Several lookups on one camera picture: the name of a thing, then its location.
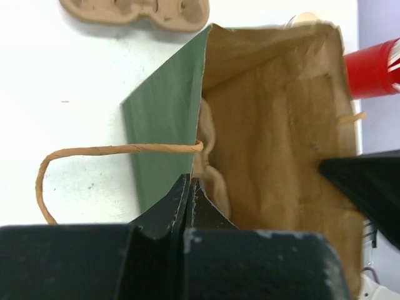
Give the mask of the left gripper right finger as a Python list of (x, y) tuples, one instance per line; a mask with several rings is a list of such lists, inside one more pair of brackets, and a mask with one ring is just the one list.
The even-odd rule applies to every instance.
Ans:
[(191, 182), (184, 299), (349, 299), (340, 260), (316, 232), (240, 230)]

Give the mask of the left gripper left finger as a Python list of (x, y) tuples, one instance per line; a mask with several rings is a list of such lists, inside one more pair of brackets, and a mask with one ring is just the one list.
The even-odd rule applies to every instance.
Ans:
[(2, 299), (179, 299), (184, 174), (129, 223), (1, 228)]

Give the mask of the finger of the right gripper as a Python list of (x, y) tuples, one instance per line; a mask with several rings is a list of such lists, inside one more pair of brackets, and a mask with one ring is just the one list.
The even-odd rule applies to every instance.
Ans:
[(318, 171), (399, 248), (399, 150), (320, 162)]

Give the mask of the brown cardboard cup carrier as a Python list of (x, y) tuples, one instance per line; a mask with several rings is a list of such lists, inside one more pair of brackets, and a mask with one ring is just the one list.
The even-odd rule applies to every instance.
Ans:
[(231, 218), (231, 203), (226, 181), (216, 168), (213, 150), (216, 143), (216, 130), (209, 104), (201, 99), (196, 139), (204, 144), (200, 153), (194, 155), (192, 175), (199, 178), (206, 190), (209, 200), (227, 218)]

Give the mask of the green paper bag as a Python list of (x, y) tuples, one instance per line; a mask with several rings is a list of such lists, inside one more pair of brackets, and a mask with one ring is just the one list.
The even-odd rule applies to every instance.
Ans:
[(122, 103), (128, 143), (48, 155), (36, 179), (43, 200), (49, 163), (68, 156), (129, 153), (140, 207), (148, 209), (193, 171), (201, 99), (216, 130), (213, 157), (231, 218), (241, 229), (315, 231), (341, 259), (351, 299), (361, 290), (363, 217), (318, 173), (329, 156), (355, 156), (343, 42), (328, 22), (269, 29), (212, 25), (190, 40)]

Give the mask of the red straw holder cup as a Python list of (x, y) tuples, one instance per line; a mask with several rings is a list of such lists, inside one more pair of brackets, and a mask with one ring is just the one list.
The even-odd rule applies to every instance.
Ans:
[(399, 39), (344, 55), (353, 99), (399, 93)]

